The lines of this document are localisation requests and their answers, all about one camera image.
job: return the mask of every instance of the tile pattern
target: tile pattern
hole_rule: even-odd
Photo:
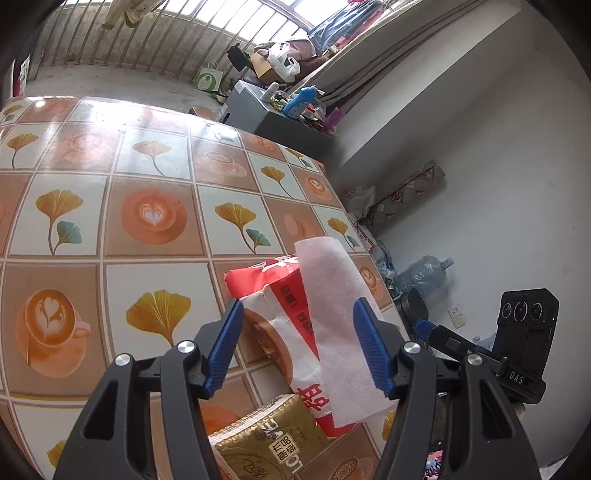
[[[398,324],[309,157],[136,103],[13,99],[0,112],[0,417],[18,447],[52,478],[54,447],[117,354],[149,358],[192,338],[220,318],[226,272],[322,235],[343,243]],[[223,388],[202,405],[206,425],[218,429],[287,391],[246,327]],[[168,480],[159,404],[154,397],[152,435]],[[352,456],[367,474],[379,455],[374,430],[358,426],[334,442],[316,476]]]

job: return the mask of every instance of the plastic water bottle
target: plastic water bottle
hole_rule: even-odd
[[[396,277],[396,289],[405,293],[414,287],[426,298],[443,286],[447,280],[445,271],[452,265],[451,258],[441,262],[432,255],[425,255]]]
[[[287,102],[285,107],[283,107],[283,115],[297,120],[300,115],[304,113],[308,104],[316,99],[318,94],[324,95],[324,92],[318,90],[315,85],[302,88],[302,90],[300,90],[300,92]]]
[[[277,93],[277,90],[279,90],[279,84],[277,82],[270,84],[269,88],[262,94],[261,102],[269,103],[269,100],[271,100],[271,97]]]

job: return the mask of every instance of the floor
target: floor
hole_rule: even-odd
[[[27,84],[27,96],[90,95],[168,108],[187,113],[201,106],[217,113],[221,105],[208,93],[197,90],[185,80],[162,76],[144,69],[131,70],[95,65],[43,67],[37,78]]]

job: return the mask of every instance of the curtain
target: curtain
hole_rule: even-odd
[[[405,0],[294,90],[316,85],[323,103],[348,112],[422,43],[485,1]]]

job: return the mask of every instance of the silver screw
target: silver screw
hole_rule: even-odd
[[[404,351],[414,355],[415,353],[419,353],[421,351],[421,346],[417,342],[406,342],[404,344]]]
[[[190,353],[195,350],[195,344],[191,340],[184,340],[179,343],[177,348],[181,353]]]
[[[129,362],[131,362],[131,355],[128,353],[122,353],[115,357],[115,363],[120,367],[127,365]]]
[[[478,367],[478,365],[482,365],[482,357],[476,353],[471,353],[468,355],[468,363]]]

